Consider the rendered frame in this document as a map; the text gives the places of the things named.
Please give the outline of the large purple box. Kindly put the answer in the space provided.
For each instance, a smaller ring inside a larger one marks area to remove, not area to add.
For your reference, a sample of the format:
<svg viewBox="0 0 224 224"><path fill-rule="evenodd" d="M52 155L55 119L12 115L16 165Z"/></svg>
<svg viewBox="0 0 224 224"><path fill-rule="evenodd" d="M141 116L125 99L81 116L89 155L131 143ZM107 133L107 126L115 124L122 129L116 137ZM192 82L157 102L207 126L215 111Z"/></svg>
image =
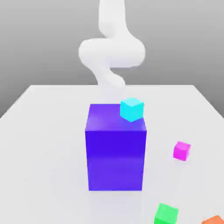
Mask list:
<svg viewBox="0 0 224 224"><path fill-rule="evenodd" d="M119 104L90 104L85 128L90 191L141 191L147 129L120 116Z"/></svg>

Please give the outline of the small cyan cube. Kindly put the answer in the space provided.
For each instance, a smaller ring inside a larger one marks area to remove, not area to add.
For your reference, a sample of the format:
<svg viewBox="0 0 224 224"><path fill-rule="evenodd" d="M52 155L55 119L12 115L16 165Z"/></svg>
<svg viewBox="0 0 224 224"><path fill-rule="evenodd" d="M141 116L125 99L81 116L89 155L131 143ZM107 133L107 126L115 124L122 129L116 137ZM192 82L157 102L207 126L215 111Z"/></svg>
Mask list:
<svg viewBox="0 0 224 224"><path fill-rule="evenodd" d="M120 102L120 116L134 122L144 116L144 102L136 98L128 98Z"/></svg>

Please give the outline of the small green cube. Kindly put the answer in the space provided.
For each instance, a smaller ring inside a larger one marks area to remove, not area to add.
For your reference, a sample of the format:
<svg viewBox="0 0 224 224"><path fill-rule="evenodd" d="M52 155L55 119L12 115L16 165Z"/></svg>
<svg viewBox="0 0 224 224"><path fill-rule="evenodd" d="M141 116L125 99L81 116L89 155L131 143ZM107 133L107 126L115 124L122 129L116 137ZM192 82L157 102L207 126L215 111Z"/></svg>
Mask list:
<svg viewBox="0 0 224 224"><path fill-rule="evenodd" d="M169 205L159 203L154 217L154 224L176 224L179 210Z"/></svg>

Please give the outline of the small magenta cube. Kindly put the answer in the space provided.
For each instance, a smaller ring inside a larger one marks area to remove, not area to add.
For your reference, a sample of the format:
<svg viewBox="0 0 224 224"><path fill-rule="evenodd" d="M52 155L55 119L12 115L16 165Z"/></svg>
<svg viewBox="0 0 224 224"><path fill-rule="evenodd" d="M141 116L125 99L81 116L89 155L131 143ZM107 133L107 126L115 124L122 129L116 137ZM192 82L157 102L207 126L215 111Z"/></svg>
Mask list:
<svg viewBox="0 0 224 224"><path fill-rule="evenodd" d="M190 148L191 144L178 141L174 147L173 158L186 161L189 156Z"/></svg>

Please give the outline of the small orange cube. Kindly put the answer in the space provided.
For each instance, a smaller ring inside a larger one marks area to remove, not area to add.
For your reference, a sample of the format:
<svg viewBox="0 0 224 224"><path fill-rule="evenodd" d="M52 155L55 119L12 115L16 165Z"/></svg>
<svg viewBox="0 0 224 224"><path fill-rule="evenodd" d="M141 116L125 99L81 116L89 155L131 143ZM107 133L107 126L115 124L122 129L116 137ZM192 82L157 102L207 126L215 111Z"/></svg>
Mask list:
<svg viewBox="0 0 224 224"><path fill-rule="evenodd" d="M201 224L224 224L224 220L219 215L215 215L207 220L202 221Z"/></svg>

